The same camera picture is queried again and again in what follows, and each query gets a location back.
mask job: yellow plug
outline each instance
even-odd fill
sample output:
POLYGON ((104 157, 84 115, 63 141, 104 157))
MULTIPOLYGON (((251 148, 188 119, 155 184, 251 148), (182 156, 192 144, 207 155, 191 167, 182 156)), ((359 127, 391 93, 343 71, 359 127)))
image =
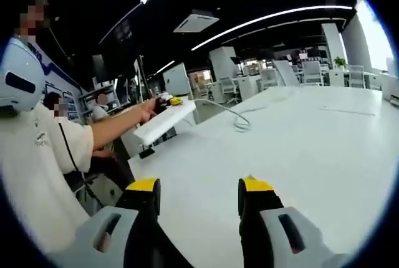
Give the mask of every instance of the yellow plug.
POLYGON ((169 100, 169 102, 170 102, 170 105, 172 105, 172 106, 180 105, 180 104, 183 103, 182 99, 181 98, 177 98, 177 97, 171 98, 169 100))

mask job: power cord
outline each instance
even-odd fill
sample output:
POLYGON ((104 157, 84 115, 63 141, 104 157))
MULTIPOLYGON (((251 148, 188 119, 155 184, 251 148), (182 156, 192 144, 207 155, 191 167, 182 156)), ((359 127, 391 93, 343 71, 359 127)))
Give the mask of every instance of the power cord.
MULTIPOLYGON (((234 123, 233 123, 233 125, 238 129, 237 132, 241 132, 241 133, 242 133, 242 132, 248 132, 248 131, 251 130, 251 127, 252 127, 251 122, 250 122, 249 120, 247 120, 245 117, 243 117, 240 113, 235 112, 235 111, 231 110, 231 109, 228 108, 228 107, 225 107, 225 106, 223 106, 223 105, 220 105, 220 104, 218 104, 218 103, 216 103, 216 102, 214 102, 214 101, 207 100, 207 99, 205 99, 205 98, 196 98, 194 101, 210 103, 210 104, 212 104, 212 105, 218 106, 218 107, 220 107, 220 108, 223 108, 224 110, 227 110, 228 112, 231 112, 231 113, 237 115, 237 117, 236 117, 236 119, 235 119, 235 121, 234 121, 234 123), (238 118, 244 120, 246 123, 239 123, 239 122, 238 122, 238 118)), ((260 110, 260 109, 264 109, 264 108, 266 108, 266 107, 261 107, 261 108, 257 108, 257 109, 245 110, 245 111, 243 111, 243 112, 241 112, 241 113, 256 111, 256 110, 260 110)))
MULTIPOLYGON (((285 101, 288 98, 290 98, 291 96, 293 96, 295 93, 296 93, 296 91, 290 91, 287 96, 275 98, 273 101, 270 101, 270 103, 278 103, 278 102, 285 101)), ((251 122, 248 119, 246 119, 245 117, 243 117, 242 114, 249 113, 249 112, 254 112, 254 111, 258 111, 258 110, 263 110, 263 109, 266 109, 268 107, 268 105, 266 105, 266 106, 259 107, 259 108, 247 109, 247 110, 244 110, 242 112, 235 112, 235 111, 231 110, 228 107, 225 107, 225 106, 223 106, 223 105, 221 105, 219 103, 216 103, 214 101, 207 100, 205 98, 196 98, 196 99, 194 99, 194 101, 209 103, 209 104, 221 107, 224 110, 227 110, 228 112, 231 112, 231 113, 235 114, 236 115, 236 119, 234 120, 233 125, 237 128, 236 131, 240 132, 240 133, 251 131, 251 128, 252 128, 251 122), (239 118, 244 120, 245 123, 239 122, 238 121, 239 118)))
POLYGON ((67 147, 70 160, 72 161, 72 164, 73 164, 75 170, 76 170, 78 173, 80 173, 80 175, 82 176, 82 181, 83 181, 84 186, 86 187, 87 193, 89 194, 89 196, 90 196, 91 198, 95 199, 95 200, 98 202, 98 204, 100 205, 101 208, 104 208, 104 205, 101 203, 101 201, 98 199, 98 197, 96 197, 96 195, 94 194, 94 192, 91 190, 89 184, 87 184, 83 172, 81 172, 81 171, 78 169, 78 167, 76 166, 74 157, 72 157, 72 153, 70 152, 70 149, 69 149, 69 145, 68 145, 67 138, 65 137, 64 129, 62 128, 61 123, 58 123, 58 125, 60 126, 61 133, 62 133, 62 137, 64 137, 65 146, 67 147))

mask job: hand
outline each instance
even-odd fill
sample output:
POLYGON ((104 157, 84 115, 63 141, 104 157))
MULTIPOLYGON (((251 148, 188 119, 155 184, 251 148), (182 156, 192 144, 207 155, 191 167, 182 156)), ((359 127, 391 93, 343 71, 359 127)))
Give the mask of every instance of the hand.
POLYGON ((138 105, 141 111, 142 123, 146 123, 147 121, 150 120, 151 117, 154 117, 156 115, 156 113, 154 112, 155 105, 156 105, 156 100, 154 98, 138 105))
POLYGON ((102 150, 102 151, 94 151, 92 156, 99 158, 113 158, 114 154, 112 151, 102 150))

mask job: ceiling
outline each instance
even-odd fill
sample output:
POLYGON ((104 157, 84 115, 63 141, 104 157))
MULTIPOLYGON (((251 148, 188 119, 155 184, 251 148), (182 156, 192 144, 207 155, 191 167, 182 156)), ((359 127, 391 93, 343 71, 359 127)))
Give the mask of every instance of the ceiling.
MULTIPOLYGON (((92 55, 101 51, 99 41, 126 13, 137 6, 140 0, 49 0, 51 29, 63 52, 49 34, 42 33, 38 43, 48 55, 78 82, 90 75, 73 68, 74 55, 92 55)), ((295 12, 273 17, 251 24, 216 39, 203 47, 191 49, 203 41, 244 22, 298 7, 318 5, 354 6, 355 0, 148 0, 138 6, 124 22, 129 39, 125 50, 134 58, 143 55, 147 75, 154 74, 172 60, 185 61, 189 67, 204 62, 211 49, 223 42, 245 33, 284 22, 310 18, 344 18, 350 20, 355 11, 319 9, 295 12), (200 33, 177 34, 173 30, 190 14, 192 9, 210 11, 219 21, 200 33)), ((237 53, 263 48, 288 49, 323 43, 320 23, 324 21, 300 22, 265 29, 229 42, 237 53), (281 44, 286 47, 273 47, 281 44)), ((342 28, 345 21, 337 22, 342 28)))

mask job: white pillar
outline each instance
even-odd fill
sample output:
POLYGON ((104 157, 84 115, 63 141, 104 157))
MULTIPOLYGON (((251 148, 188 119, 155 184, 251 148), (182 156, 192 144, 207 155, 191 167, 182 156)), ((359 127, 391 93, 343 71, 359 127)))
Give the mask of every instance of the white pillar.
POLYGON ((220 78, 236 77, 239 67, 230 58, 235 56, 234 47, 220 47, 209 53, 216 81, 220 80, 220 78))
POLYGON ((372 72, 372 62, 363 27, 357 14, 342 32, 348 64, 362 65, 366 72, 372 72))
POLYGON ((327 47, 329 48, 332 65, 335 67, 335 58, 340 57, 345 59, 345 48, 342 46, 337 25, 335 25, 335 23, 322 24, 322 28, 325 40, 327 41, 327 47))

